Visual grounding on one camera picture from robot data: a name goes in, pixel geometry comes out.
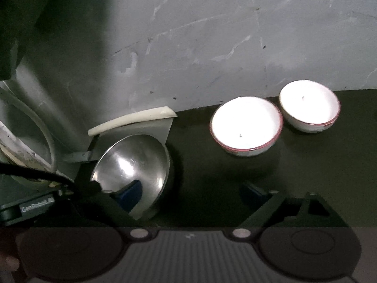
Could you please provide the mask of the stainless steel bowl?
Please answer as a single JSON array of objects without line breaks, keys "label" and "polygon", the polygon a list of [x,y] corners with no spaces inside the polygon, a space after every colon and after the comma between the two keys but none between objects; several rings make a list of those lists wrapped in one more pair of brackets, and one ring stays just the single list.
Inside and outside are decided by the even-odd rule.
[{"label": "stainless steel bowl", "polygon": [[121,139],[99,159],[91,180],[105,193],[116,192],[132,181],[143,187],[140,202],[131,210],[132,218],[142,218],[159,200],[168,182],[171,157],[165,144],[151,135],[137,134]]}]

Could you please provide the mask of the white bowl red rim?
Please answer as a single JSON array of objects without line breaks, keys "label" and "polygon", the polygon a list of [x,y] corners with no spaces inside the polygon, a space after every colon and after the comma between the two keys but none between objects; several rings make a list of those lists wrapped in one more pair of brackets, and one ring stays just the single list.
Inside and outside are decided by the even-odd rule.
[{"label": "white bowl red rim", "polygon": [[241,96],[222,104],[210,120],[214,141],[237,157],[266,152],[282,129],[283,116],[276,105],[255,96]]},{"label": "white bowl red rim", "polygon": [[333,91],[311,80],[296,80],[279,93],[279,104],[286,121],[305,133],[329,129],[340,115],[340,101]]}]

